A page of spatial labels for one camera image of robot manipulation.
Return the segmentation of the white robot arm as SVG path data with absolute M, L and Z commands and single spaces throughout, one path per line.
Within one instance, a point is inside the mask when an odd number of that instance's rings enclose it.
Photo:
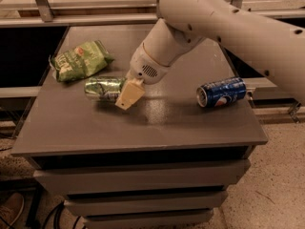
M 305 103 L 305 31 L 224 0 L 159 0 L 160 18 L 134 52 L 115 105 L 128 109 L 170 66 L 212 39 L 295 100 Z

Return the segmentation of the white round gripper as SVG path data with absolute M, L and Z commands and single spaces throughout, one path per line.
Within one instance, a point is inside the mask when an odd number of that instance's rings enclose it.
M 115 105 L 123 110 L 129 109 L 145 93 L 144 84 L 158 83 L 170 70 L 155 62 L 146 52 L 143 43 L 136 49 L 130 61 L 127 80 Z

